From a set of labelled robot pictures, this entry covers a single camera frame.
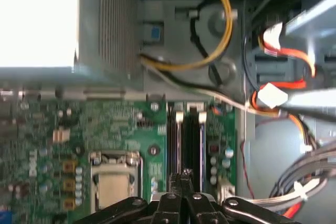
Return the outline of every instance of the green circuit board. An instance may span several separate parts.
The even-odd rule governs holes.
[[[138,194],[149,201],[152,193],[166,191],[166,102],[156,104],[155,110],[146,101],[28,100],[12,104],[11,130],[4,134],[0,128],[0,187],[4,188],[0,206],[13,214],[12,223],[66,224],[89,215],[92,152],[139,153]],[[189,113],[191,103],[176,104]],[[209,157],[217,159],[217,178],[228,178],[235,185],[235,157],[230,158],[229,167],[221,165],[227,159],[225,151],[236,150],[235,112],[218,115],[207,108],[204,102],[206,141],[219,145],[218,153],[209,153]],[[217,186],[209,179],[206,191],[216,196]],[[15,189],[5,192],[8,186],[17,185],[21,194]]]
[[[142,195],[151,197],[151,179],[157,191],[166,188],[165,103],[153,112],[150,103],[130,101],[24,102],[16,107],[17,139],[6,141],[2,154],[2,185],[29,182],[29,195],[14,197],[14,223],[53,223],[53,216],[67,214],[68,223],[90,214],[90,151],[121,150],[140,152],[143,159]],[[70,129],[69,140],[55,129]],[[156,149],[155,155],[150,152]],[[81,178],[64,165],[82,169]],[[71,188],[64,183],[80,183],[81,204],[72,204]]]

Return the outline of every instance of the motherboard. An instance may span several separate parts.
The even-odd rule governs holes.
[[[194,176],[201,178],[200,190],[219,199],[223,181],[236,184],[235,112],[221,104],[216,110],[212,103],[185,101],[1,105],[1,224],[73,223],[124,198],[150,201],[166,191],[173,163],[172,113],[183,114],[184,149],[200,151],[181,153],[182,160],[196,161],[191,168],[199,165]]]

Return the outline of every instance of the cpu socket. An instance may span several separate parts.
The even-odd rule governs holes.
[[[142,197],[143,162],[139,152],[90,153],[91,213],[131,196]]]

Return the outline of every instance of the yellow wire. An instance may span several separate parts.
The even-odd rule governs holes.
[[[225,32],[217,48],[207,58],[197,61],[197,62],[187,63],[187,64],[168,64],[168,63],[163,63],[163,62],[156,62],[154,60],[145,58],[144,55],[140,54],[141,62],[144,65],[147,65],[147,66],[150,65],[159,70],[182,71],[182,70],[190,70],[190,69],[195,69],[195,68],[206,66],[207,64],[211,63],[213,60],[217,59],[222,54],[222,52],[226,49],[230,41],[230,37],[232,34],[232,25],[233,25],[230,1],[221,0],[221,2],[223,3],[225,18],[226,18]]]

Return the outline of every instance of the ram slot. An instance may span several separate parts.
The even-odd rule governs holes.
[[[195,191],[200,191],[200,124],[198,114],[192,111],[183,121],[182,170],[192,170],[192,182]]]
[[[169,111],[167,117],[167,172],[181,173],[181,144],[182,144],[183,112]]]
[[[198,122],[199,122],[199,139],[200,139],[200,159],[199,159],[199,171],[200,171],[200,192],[204,192],[204,183],[205,183],[205,164],[206,164],[206,112],[200,112],[198,114]]]

